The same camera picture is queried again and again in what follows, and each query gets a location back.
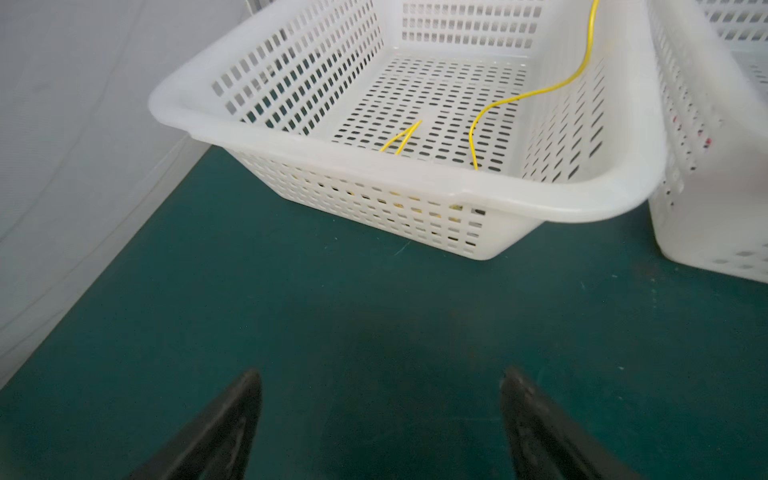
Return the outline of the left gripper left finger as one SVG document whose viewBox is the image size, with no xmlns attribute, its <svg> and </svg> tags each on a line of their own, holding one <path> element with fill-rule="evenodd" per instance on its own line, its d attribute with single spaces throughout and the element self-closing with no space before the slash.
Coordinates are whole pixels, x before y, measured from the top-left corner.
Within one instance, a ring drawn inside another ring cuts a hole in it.
<svg viewBox="0 0 768 480">
<path fill-rule="evenodd" d="M 262 380 L 239 375 L 129 479 L 242 479 L 262 409 Z"/>
</svg>

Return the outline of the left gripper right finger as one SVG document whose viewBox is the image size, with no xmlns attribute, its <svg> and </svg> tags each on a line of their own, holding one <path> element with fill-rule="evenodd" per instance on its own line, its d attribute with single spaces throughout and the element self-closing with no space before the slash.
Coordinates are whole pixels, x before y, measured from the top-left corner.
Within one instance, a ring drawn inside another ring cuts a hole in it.
<svg viewBox="0 0 768 480">
<path fill-rule="evenodd" d="M 639 479 L 516 367 L 504 372 L 500 410 L 518 479 Z"/>
</svg>

